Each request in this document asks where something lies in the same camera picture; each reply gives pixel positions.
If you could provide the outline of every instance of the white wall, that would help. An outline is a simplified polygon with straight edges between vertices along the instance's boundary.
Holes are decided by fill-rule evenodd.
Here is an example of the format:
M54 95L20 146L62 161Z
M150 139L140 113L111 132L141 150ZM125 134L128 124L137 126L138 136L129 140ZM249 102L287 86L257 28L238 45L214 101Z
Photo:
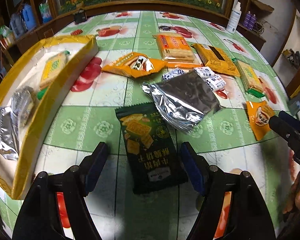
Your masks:
M261 35L266 43L261 49L261 54L271 64L290 28L290 20L293 14L294 5L291 0L259 0L274 8L274 11L268 16L258 19L264 25L264 32Z

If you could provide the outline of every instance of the green snack package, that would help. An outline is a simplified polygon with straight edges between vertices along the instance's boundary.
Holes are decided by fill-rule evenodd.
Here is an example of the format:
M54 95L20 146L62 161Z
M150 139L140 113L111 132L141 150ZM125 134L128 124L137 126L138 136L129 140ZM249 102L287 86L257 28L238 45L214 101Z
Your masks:
M131 168L134 194L145 194L188 181L169 130L154 103L115 110Z

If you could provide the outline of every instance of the plastic tablecloth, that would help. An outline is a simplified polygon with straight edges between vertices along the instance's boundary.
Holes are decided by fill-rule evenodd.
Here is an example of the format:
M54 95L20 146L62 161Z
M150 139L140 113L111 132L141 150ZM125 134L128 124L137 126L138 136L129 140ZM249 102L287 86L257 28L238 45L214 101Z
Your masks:
M276 113L288 111L286 91L260 52L238 32L230 34L214 23L168 12L129 11L98 15L79 25L71 23L56 35L70 34L77 29L83 34L98 34L96 56L102 59L101 66L131 51L160 59L152 35L169 29L169 32L183 33L189 45L201 43L222 48L230 58L241 59L254 68L257 76L268 83L273 95L270 100L247 94L240 78L222 75L227 84L225 95L222 98L216 96L224 109L204 118L191 135L172 128L170 134L176 148L189 141L209 164L215 164L225 172L235 168L249 171L278 231L281 210L300 167L293 162L287 143L276 133L271 131L257 142L249 125L245 109L247 100L266 100ZM45 138L35 174L40 171L62 173L91 154L99 142L109 145L111 154L97 186L85 198L102 239L183 240L198 215L198 193L190 182L150 194L133 194L120 123L115 116L117 107L150 102L141 84L160 81L167 71L165 68L138 79L102 72L86 90L69 92ZM11 200L0 188L0 215L8 234L14 228L21 204L22 201ZM71 228L64 228L64 231L73 238Z

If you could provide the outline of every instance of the cracker package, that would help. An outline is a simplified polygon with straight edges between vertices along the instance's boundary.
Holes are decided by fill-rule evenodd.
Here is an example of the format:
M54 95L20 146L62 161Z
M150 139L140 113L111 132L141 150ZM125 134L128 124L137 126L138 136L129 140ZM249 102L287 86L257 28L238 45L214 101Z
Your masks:
M194 68L200 63L184 37L177 33L158 33L154 35L163 60L167 67Z
M236 58L232 60L233 62L235 62L235 64L238 67L238 70L241 75L241 80L246 92L254 95L257 98L264 97L265 95L263 93L263 87L261 85L259 78L253 71L253 68L247 63L238 60Z
M115 110L120 121L135 194L187 182L169 130L154 103Z
M222 49L198 43L194 43L192 46L197 50L204 65L211 68L211 70L240 77L237 67Z
M56 78L66 65L68 55L70 55L70 52L65 50L47 60L40 80L40 90L48 87L48 85Z
M261 103L247 101L246 103L250 126L257 141L260 141L271 130L269 119L274 116L274 111L266 101Z
M159 72L164 66L165 62L163 60L148 58L147 55L137 52L130 52L104 66L102 71L138 78Z

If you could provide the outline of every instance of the orange snack package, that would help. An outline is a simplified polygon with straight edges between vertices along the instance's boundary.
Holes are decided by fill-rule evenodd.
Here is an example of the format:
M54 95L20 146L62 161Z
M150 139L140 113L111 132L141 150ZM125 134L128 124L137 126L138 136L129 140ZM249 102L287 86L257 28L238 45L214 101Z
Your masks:
M158 33L154 35L163 60L169 68L201 67L182 35L177 33Z
M240 77L237 67L222 49L199 43L192 44L192 47L196 49L204 65L212 71Z
M275 115L274 111L266 101L261 103L247 101L246 103L250 126L257 141L260 141L271 130L268 123L270 117Z
M117 60L111 61L102 68L102 71L138 78L159 72L165 65L166 63L163 60L148 58L147 55L137 52L130 52Z

